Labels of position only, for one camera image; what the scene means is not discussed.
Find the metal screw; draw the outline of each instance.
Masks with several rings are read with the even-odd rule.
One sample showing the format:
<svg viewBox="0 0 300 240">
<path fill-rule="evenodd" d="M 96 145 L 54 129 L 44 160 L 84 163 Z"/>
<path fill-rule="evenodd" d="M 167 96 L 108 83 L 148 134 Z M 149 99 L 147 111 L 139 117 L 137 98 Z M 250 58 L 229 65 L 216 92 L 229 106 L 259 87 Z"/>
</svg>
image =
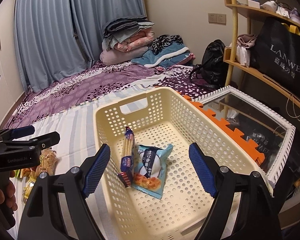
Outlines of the metal screw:
<svg viewBox="0 0 300 240">
<path fill-rule="evenodd" d="M 39 175 L 39 177 L 41 178 L 41 179 L 44 179 L 45 177 L 47 177 L 47 173 L 44 171 L 44 172 L 41 172 L 40 173 L 40 175 Z"/>
<path fill-rule="evenodd" d="M 253 177 L 255 178 L 259 178 L 260 177 L 260 173 L 257 171 L 252 172 Z"/>
<path fill-rule="evenodd" d="M 70 171 L 71 173 L 76 174 L 79 172 L 79 170 L 80 170 L 79 167 L 72 167 Z"/>
<path fill-rule="evenodd" d="M 229 168 L 226 167 L 226 166 L 221 166 L 220 171 L 223 172 L 223 173 L 227 173 L 229 171 Z"/>
</svg>

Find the bed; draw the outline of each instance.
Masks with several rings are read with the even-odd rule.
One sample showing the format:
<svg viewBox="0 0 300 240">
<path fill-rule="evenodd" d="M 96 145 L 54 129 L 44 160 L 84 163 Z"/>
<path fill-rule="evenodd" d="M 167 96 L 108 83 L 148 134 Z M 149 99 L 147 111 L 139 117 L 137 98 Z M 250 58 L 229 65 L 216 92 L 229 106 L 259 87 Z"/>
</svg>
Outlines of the bed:
<svg viewBox="0 0 300 240">
<path fill-rule="evenodd" d="M 106 67 L 97 62 L 89 70 L 55 82 L 40 93 L 29 94 L 6 126 L 16 128 L 32 124 L 35 133 L 22 139 L 57 131 L 61 140 L 53 147 L 58 155 L 55 174 L 62 174 L 73 166 L 80 166 L 86 157 L 95 155 L 97 151 L 93 111 L 104 104 L 142 93 L 155 86 L 169 86 L 193 98 L 210 92 L 189 82 L 191 70 L 191 66 L 145 68 L 141 65 L 131 65 L 129 62 Z M 127 107 L 130 111 L 135 111 L 144 106 L 133 103 Z M 17 238 L 24 208 L 22 191 L 27 178 L 14 178 L 12 181 L 16 187 L 18 210 L 15 212 L 16 226 L 10 233 Z M 76 237 L 64 194 L 60 194 L 60 204 L 68 233 Z M 98 185 L 95 194 L 89 196 L 87 204 L 105 238 L 117 239 L 111 227 L 101 184 Z"/>
</svg>

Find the pink quilt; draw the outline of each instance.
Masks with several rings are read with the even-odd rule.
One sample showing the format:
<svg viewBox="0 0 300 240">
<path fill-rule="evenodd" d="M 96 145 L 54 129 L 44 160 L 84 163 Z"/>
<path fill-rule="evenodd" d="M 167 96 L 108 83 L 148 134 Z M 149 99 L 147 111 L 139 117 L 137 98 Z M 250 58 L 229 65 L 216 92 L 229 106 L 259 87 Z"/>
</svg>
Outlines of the pink quilt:
<svg viewBox="0 0 300 240">
<path fill-rule="evenodd" d="M 153 40 L 154 32 L 152 31 L 152 28 L 147 28 L 125 39 L 122 43 L 117 43 L 114 48 L 122 52 L 128 52 L 130 50 L 148 45 Z"/>
</svg>

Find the basket handle hole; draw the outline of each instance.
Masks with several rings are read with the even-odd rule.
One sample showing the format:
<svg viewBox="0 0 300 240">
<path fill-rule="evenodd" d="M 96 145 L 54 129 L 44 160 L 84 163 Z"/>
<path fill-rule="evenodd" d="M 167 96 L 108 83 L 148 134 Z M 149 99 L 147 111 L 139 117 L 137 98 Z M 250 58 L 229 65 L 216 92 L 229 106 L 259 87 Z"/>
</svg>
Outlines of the basket handle hole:
<svg viewBox="0 0 300 240">
<path fill-rule="evenodd" d="M 144 109 L 148 106 L 147 98 L 142 98 L 137 101 L 128 103 L 126 105 L 120 106 L 120 111 L 123 114 L 130 114 L 141 109 Z"/>
</svg>

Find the white wardrobe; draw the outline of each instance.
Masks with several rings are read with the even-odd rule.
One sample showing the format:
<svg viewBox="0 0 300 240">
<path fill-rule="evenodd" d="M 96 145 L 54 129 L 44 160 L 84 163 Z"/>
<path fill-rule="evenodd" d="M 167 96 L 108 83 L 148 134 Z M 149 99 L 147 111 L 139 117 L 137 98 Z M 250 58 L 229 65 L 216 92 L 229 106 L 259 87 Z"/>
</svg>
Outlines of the white wardrobe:
<svg viewBox="0 0 300 240">
<path fill-rule="evenodd" d="M 14 47 L 14 3 L 3 0 L 0 4 L 0 124 L 24 93 Z"/>
</svg>

